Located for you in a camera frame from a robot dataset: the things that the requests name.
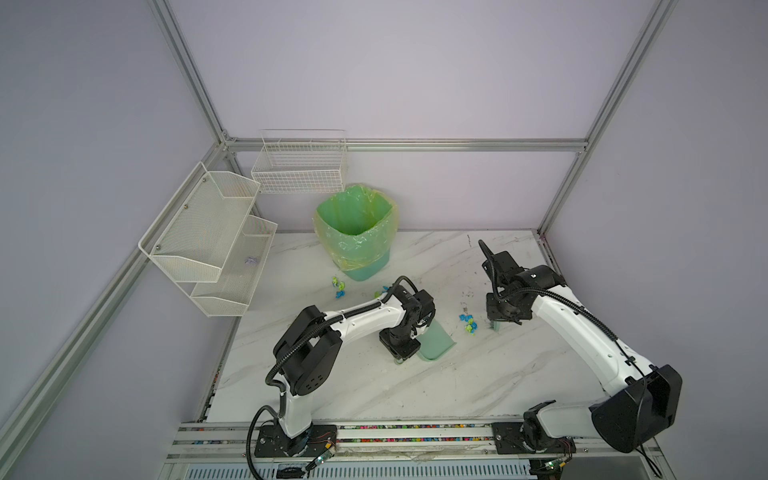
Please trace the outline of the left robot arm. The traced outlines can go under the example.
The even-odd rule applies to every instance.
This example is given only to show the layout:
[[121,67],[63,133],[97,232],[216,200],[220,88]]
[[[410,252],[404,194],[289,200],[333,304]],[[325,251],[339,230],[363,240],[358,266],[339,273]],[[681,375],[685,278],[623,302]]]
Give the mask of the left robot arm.
[[271,423],[259,435],[254,453],[295,457],[321,439],[334,440],[337,429],[314,425],[312,394],[331,376],[342,348],[377,334],[397,362],[421,348],[418,337],[427,332],[436,314],[433,297],[391,286],[376,299],[348,310],[323,312],[304,308],[273,348],[274,366],[265,384],[279,390],[279,409],[268,407]]

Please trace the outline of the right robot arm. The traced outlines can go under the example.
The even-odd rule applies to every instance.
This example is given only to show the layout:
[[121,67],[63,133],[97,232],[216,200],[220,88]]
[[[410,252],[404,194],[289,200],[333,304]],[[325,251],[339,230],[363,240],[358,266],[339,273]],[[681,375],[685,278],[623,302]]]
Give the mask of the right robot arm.
[[520,428],[524,449],[539,453],[571,438],[599,438],[631,453],[674,424],[683,379],[671,365],[656,366],[629,347],[549,266],[524,268],[507,251],[479,246],[491,282],[490,320],[545,321],[590,368],[604,393],[592,403],[549,400],[528,409]]

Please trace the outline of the green plastic dustpan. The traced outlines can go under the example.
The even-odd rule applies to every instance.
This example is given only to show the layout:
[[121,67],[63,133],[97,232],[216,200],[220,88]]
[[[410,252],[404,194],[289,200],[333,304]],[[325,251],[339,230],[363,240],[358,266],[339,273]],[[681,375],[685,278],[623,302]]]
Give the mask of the green plastic dustpan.
[[437,320],[433,320],[430,326],[418,336],[417,340],[421,344],[417,356],[425,362],[440,360],[456,345],[456,342]]

